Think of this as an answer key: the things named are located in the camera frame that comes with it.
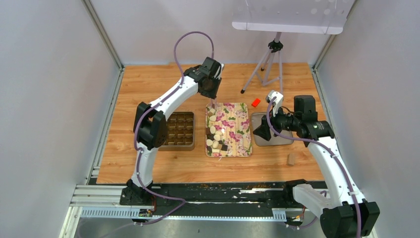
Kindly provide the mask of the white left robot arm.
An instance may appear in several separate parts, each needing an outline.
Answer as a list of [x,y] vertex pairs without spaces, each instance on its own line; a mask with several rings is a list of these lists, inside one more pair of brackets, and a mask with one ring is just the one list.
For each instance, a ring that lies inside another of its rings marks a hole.
[[200,94],[216,99],[222,81],[224,64],[207,57],[204,62],[181,72],[180,79],[162,96],[137,106],[134,125],[134,148],[137,159],[133,175],[120,197],[121,205],[148,205],[158,197],[165,200],[185,199],[158,194],[151,190],[153,167],[159,147],[167,140],[167,120],[190,97]]

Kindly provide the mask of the pink silicone tongs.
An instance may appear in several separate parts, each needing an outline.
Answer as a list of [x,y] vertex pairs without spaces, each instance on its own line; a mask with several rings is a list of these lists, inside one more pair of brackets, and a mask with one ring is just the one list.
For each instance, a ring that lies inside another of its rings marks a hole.
[[211,99],[211,108],[216,112],[217,110],[217,99]]

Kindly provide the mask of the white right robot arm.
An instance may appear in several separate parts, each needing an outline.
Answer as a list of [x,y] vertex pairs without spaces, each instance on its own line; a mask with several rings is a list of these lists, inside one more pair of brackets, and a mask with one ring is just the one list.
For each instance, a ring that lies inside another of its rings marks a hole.
[[294,97],[294,109],[284,109],[283,95],[271,91],[266,96],[268,108],[253,134],[266,141],[273,136],[286,138],[283,131],[296,133],[315,158],[326,183],[329,197],[316,191],[306,180],[287,181],[283,192],[289,207],[301,204],[320,221],[327,238],[362,238],[372,232],[379,217],[376,202],[366,200],[351,178],[338,150],[331,125],[318,119],[315,98],[311,95]]

